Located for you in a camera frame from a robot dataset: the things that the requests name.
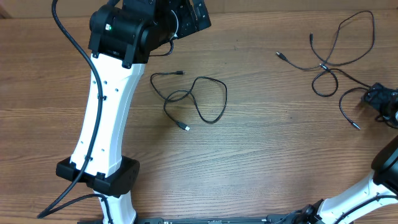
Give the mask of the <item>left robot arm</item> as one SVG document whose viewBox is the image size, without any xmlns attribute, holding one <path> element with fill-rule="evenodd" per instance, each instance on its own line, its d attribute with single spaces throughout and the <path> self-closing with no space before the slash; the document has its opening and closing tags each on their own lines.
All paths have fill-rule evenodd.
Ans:
<svg viewBox="0 0 398 224">
<path fill-rule="evenodd" d="M 211 25 L 206 4 L 192 1 L 109 1 L 90 18 L 91 87 L 80 138 L 56 174 L 93 190 L 104 223 L 133 223 L 131 189 L 139 163 L 121 146 L 134 90 L 154 50 Z"/>
</svg>

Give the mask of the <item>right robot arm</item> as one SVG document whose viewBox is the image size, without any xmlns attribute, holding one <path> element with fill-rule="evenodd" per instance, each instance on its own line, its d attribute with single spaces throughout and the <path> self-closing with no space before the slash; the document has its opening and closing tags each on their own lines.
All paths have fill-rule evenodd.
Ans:
<svg viewBox="0 0 398 224">
<path fill-rule="evenodd" d="M 376 119 L 397 125 L 397 90 L 375 83 L 362 101 L 378 110 Z M 282 223 L 353 223 L 366 214 L 397 203 L 397 138 L 373 159 L 371 172 L 343 193 L 307 205 L 287 215 Z"/>
</svg>

